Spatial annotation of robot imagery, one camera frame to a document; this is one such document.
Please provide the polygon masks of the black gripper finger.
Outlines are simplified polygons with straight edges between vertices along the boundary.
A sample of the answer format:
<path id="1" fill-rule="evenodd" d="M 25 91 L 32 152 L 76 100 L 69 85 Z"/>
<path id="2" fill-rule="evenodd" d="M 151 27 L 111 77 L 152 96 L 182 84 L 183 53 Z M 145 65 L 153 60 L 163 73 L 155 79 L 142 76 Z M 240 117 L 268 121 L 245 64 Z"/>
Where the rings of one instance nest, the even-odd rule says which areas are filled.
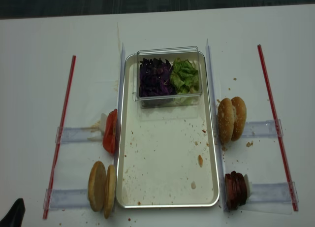
<path id="1" fill-rule="evenodd" d="M 22 198 L 17 199 L 5 216 L 6 227 L 20 227 L 25 214 L 25 204 Z"/>

